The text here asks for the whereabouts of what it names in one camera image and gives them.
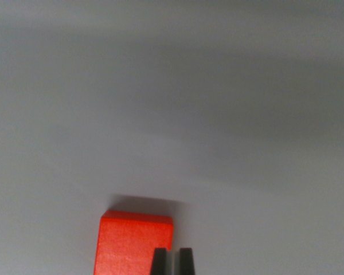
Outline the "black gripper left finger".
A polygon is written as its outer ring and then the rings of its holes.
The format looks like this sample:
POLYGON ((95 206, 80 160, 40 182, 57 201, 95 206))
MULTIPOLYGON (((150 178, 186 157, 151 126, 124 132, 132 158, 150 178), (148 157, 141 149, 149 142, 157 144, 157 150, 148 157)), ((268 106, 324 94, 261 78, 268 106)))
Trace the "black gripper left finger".
POLYGON ((166 248, 156 248, 150 269, 150 275, 171 275, 172 254, 166 248))

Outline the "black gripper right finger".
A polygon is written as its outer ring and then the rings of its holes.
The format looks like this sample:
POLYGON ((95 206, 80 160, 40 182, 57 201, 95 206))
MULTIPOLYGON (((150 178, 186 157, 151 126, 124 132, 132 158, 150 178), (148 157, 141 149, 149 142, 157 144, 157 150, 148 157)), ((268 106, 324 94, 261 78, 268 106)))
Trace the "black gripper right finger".
POLYGON ((180 248, 175 254, 174 274, 195 275, 193 249, 190 247, 180 248))

